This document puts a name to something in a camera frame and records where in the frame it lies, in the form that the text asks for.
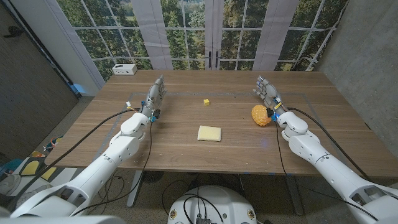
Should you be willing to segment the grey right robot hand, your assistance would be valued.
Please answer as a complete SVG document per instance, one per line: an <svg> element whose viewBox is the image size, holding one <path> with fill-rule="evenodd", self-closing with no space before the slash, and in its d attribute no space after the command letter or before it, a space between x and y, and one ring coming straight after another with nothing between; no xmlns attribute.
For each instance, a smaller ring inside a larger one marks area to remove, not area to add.
<svg viewBox="0 0 398 224"><path fill-rule="evenodd" d="M277 116L288 112L284 106L281 95L268 80L258 76L256 87L253 92L264 101L266 107L270 108Z"/></svg>

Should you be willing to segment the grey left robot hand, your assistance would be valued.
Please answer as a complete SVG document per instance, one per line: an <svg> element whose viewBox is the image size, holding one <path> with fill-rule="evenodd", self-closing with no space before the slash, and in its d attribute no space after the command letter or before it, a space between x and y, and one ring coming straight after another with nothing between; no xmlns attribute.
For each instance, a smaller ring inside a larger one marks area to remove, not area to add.
<svg viewBox="0 0 398 224"><path fill-rule="evenodd" d="M156 119L160 116L160 107L162 100L166 94L164 76L161 75L156 79L155 83L149 88L144 104L141 107L140 113L147 117L155 117Z"/></svg>

